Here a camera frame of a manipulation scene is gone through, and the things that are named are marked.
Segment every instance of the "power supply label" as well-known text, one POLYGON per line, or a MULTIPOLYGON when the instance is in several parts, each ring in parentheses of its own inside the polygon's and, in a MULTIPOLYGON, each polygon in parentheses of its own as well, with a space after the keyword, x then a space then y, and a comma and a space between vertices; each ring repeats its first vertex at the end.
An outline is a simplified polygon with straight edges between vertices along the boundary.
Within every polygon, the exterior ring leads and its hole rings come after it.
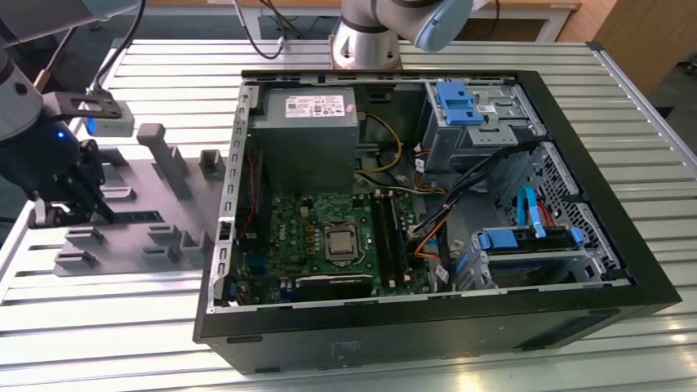
POLYGON ((285 117, 341 117, 346 115, 342 96, 289 96, 285 117))

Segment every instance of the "white label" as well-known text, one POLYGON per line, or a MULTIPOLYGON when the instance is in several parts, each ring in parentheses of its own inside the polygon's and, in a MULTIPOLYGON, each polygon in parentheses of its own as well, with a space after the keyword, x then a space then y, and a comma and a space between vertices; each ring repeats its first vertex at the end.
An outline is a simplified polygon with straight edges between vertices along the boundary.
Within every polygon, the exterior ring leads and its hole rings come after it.
POLYGON ((426 165, 426 163, 423 162, 422 159, 415 159, 415 160, 414 160, 415 171, 417 171, 418 173, 422 173, 422 172, 426 171, 426 169, 425 169, 425 165, 426 165))
POLYGON ((497 108, 494 108, 493 105, 477 105, 477 110, 479 111, 479 113, 495 113, 497 112, 497 108))
POLYGON ((289 96, 285 100, 285 117, 345 116, 342 96, 289 96))
POLYGON ((447 282, 447 271, 439 264, 438 264, 438 267, 435 268, 435 275, 439 277, 439 280, 442 280, 443 282, 447 282))

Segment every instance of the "metal worktable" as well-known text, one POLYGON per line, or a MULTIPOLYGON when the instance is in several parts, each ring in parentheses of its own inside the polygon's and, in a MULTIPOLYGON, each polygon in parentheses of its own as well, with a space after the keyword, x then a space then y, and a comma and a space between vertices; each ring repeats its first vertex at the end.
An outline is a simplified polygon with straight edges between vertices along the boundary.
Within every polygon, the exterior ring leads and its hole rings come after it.
MULTIPOLYGON (((273 45, 262 45, 270 51, 273 45)), ((62 230, 18 224, 0 265, 0 386, 8 390, 670 390, 697 387, 695 159, 601 51, 582 44, 402 47, 405 68, 539 71, 683 302, 559 350, 244 377, 192 342, 200 272, 58 278, 62 230)), ((320 69, 325 42, 274 62, 244 41, 136 41, 108 86, 185 155, 226 150, 244 69, 320 69)), ((132 139, 110 140, 137 154, 132 139)), ((28 209, 20 216, 26 219, 28 209)))

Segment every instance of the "cpu socket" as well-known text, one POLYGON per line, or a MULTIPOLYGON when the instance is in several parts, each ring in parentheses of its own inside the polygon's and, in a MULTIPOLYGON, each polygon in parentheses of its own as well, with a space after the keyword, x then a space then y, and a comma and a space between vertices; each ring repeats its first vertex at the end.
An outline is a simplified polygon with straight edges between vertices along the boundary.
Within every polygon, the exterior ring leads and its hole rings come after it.
POLYGON ((356 223, 350 220, 330 221, 325 224, 325 258, 337 267, 345 267, 358 260, 356 223))

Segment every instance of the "metal bracket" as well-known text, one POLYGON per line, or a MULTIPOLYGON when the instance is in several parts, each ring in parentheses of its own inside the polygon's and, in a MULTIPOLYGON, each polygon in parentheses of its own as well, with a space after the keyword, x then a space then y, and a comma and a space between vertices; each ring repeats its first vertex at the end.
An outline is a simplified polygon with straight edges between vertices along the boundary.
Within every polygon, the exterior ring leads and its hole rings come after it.
POLYGON ((90 95, 73 92, 44 94, 45 122, 66 121, 76 117, 120 118, 121 108, 106 91, 90 95))

